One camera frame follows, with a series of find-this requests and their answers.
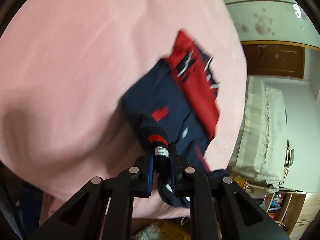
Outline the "navy red varsity jacket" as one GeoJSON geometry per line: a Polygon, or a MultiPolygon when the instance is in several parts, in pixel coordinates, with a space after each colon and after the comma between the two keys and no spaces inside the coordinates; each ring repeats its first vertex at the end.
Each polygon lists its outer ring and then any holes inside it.
{"type": "Polygon", "coordinates": [[[209,173],[204,154],[215,137],[219,110],[215,81],[206,54],[185,32],[179,31],[172,52],[124,95],[121,110],[143,150],[153,157],[158,192],[166,204],[190,206],[175,197],[169,159],[170,144],[197,170],[209,173]]]}

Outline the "wooden bookshelf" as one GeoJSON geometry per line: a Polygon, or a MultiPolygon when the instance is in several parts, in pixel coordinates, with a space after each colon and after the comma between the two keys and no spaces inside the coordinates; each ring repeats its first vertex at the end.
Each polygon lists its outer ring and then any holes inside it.
{"type": "Polygon", "coordinates": [[[319,212],[318,192],[278,191],[265,196],[261,207],[290,239],[300,239],[319,212]]]}

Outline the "dark wooden door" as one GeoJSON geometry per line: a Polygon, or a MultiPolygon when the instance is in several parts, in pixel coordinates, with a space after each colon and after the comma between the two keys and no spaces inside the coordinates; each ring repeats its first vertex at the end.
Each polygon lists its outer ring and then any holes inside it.
{"type": "Polygon", "coordinates": [[[247,74],[304,78],[305,49],[282,43],[242,42],[247,74]]]}

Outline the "pink plush bed blanket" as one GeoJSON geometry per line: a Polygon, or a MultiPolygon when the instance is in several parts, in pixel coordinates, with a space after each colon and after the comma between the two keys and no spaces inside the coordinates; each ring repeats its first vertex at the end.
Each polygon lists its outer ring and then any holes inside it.
{"type": "Polygon", "coordinates": [[[48,219],[93,176],[142,154],[122,95],[185,30],[213,56],[216,135],[205,160],[225,168],[244,112],[246,60],[223,0],[27,0],[1,37],[1,162],[44,192],[48,219]]]}

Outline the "floral wardrobe doors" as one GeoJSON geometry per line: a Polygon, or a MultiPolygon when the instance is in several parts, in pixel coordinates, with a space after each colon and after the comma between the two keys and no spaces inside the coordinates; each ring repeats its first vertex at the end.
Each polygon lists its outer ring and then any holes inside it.
{"type": "Polygon", "coordinates": [[[224,0],[241,41],[319,47],[319,33],[295,0],[224,0]]]}

